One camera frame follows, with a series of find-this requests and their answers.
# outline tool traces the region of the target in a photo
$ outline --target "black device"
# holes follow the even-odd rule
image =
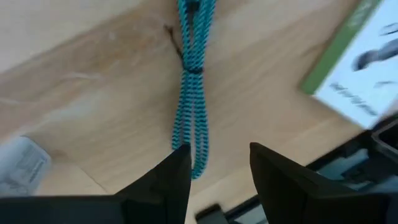
[[[385,120],[377,124],[377,126],[374,129],[362,132],[353,139],[350,139],[349,141],[343,143],[334,150],[330,151],[328,154],[308,164],[306,166],[307,173],[309,171],[312,172],[313,174],[320,174],[322,177],[325,177],[326,180],[329,182],[329,184],[327,184],[326,186],[337,185],[339,186],[339,188],[343,187],[343,189],[345,190],[348,189],[350,192],[354,192],[355,194],[359,195],[367,196],[367,195],[374,195],[375,193],[377,193],[381,195],[387,195],[389,198],[394,198],[394,194],[392,193],[398,191],[398,163],[397,163],[398,125],[397,124],[398,124],[398,114],[386,118]],[[275,154],[275,152],[270,151],[268,148],[264,146],[258,146],[258,147],[262,148],[258,149],[260,152],[262,152],[263,149],[265,149],[267,152],[263,153],[269,152],[270,154],[274,155],[273,159],[270,159],[271,157],[269,154],[263,155],[266,159],[265,161],[258,162],[259,163],[257,164],[258,166],[263,166],[263,164],[269,164],[271,167],[283,171],[283,169],[281,169],[280,167],[285,167],[286,161],[289,161],[287,158]],[[302,169],[303,167],[294,162],[293,164],[295,165],[289,166],[290,168],[292,168],[292,170],[289,170],[290,175],[285,175],[285,174],[275,175],[275,177],[267,179],[268,182],[271,182],[274,179],[280,180],[280,178],[292,178],[292,177],[297,178],[296,174],[297,170]],[[268,176],[272,175],[272,172],[274,171],[272,171],[272,169],[264,169],[261,172],[264,172],[265,175]],[[254,177],[253,179],[255,182],[258,180],[264,180],[264,178],[262,178],[261,176]],[[284,184],[281,184],[278,187],[272,186],[272,184],[267,184],[267,183],[264,183],[264,185],[268,188],[269,187],[274,188],[274,190],[267,189],[266,192],[268,192],[268,194],[270,194],[275,198],[275,200],[267,200],[267,202],[271,203],[272,206],[275,207],[275,209],[280,207],[280,205],[278,205],[277,202],[279,202],[280,199],[283,199],[283,195],[290,194],[290,190],[286,190],[284,188]],[[313,189],[306,189],[306,190],[310,192],[309,194],[312,197],[311,192],[313,192],[314,194],[314,190]],[[266,224],[266,223],[273,224],[274,222],[267,221],[266,214],[264,213],[264,211],[267,211],[265,209],[265,206],[267,206],[266,205],[267,202],[263,202],[262,204],[262,201],[260,201],[260,197],[264,195],[264,193],[261,193],[261,190],[258,190],[258,192],[259,195],[253,196],[252,198],[248,199],[247,201],[243,202],[242,204],[238,205],[237,207],[233,208],[230,211],[223,212],[219,206],[213,206],[207,210],[200,212],[197,215],[198,223],[213,224],[213,223],[218,223],[218,222],[212,222],[213,220],[224,220],[223,223],[225,224]],[[396,208],[393,203],[389,203],[388,209],[389,211],[398,211],[398,208]],[[334,215],[333,212],[335,211],[339,212],[334,208],[329,208],[329,210],[333,215]],[[288,215],[290,210],[284,210],[283,212],[285,212],[285,215]],[[352,215],[354,218],[358,217],[354,215],[354,213],[350,213],[350,215]],[[305,223],[296,220],[292,221],[291,223],[297,223],[297,222]],[[344,222],[346,221],[343,218],[339,217],[337,223],[344,223]],[[388,223],[388,222],[386,220],[385,221],[381,220],[380,223]]]
[[[191,155],[182,146],[116,195],[0,199],[1,224],[180,224],[191,186]]]
[[[270,224],[398,221],[398,194],[357,192],[258,143],[250,165]]]
[[[387,129],[379,133],[381,139],[394,143],[393,139],[384,138],[386,133]],[[331,155],[349,158],[363,144],[372,142],[378,146],[369,140],[370,135],[362,133],[358,136],[358,144],[349,142]],[[395,193],[357,191],[342,182],[327,179],[313,171],[322,167],[317,165],[318,162],[327,163],[322,158],[315,161],[312,166],[316,168],[310,170],[258,143],[252,143],[250,150],[254,184],[270,224],[397,223],[398,196]],[[381,156],[383,153],[378,150],[368,154],[369,161],[378,162],[362,162],[342,175],[354,182],[368,177],[380,182],[385,177],[378,172],[374,172],[377,173],[375,176],[369,175],[373,172],[371,165],[391,164],[388,168],[397,170],[395,163]],[[116,195],[2,198],[0,223],[181,224],[185,221],[190,185],[190,146],[184,145]],[[211,218],[207,216],[198,223],[237,223],[226,221],[218,210],[211,214]]]

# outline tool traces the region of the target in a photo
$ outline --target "black cable tie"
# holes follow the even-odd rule
[[[189,14],[193,14],[199,11],[199,7],[200,7],[199,1],[191,0],[187,3],[187,11]]]
[[[203,68],[194,68],[194,69],[187,69],[183,67],[183,69],[191,74],[200,75],[203,73]]]

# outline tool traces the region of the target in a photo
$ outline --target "green book cover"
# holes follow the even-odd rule
[[[363,0],[301,89],[365,129],[398,95],[398,1]]]

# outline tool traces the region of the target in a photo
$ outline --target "wooden table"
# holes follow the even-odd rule
[[[0,137],[26,134],[51,154],[38,194],[113,194],[171,151],[181,67],[163,26],[178,27],[175,1],[38,2],[1,3],[14,22],[0,20]],[[218,1],[205,67],[210,161],[187,223],[256,194],[250,142],[308,164],[361,131],[298,89],[357,2]]]

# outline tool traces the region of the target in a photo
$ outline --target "teal and black braided cable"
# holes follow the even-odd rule
[[[182,144],[191,143],[192,123],[194,123],[195,163],[192,178],[197,179],[204,172],[208,161],[209,134],[203,89],[203,66],[216,0],[177,1],[182,30],[182,51],[177,52],[182,59],[183,72],[172,148],[178,149]]]

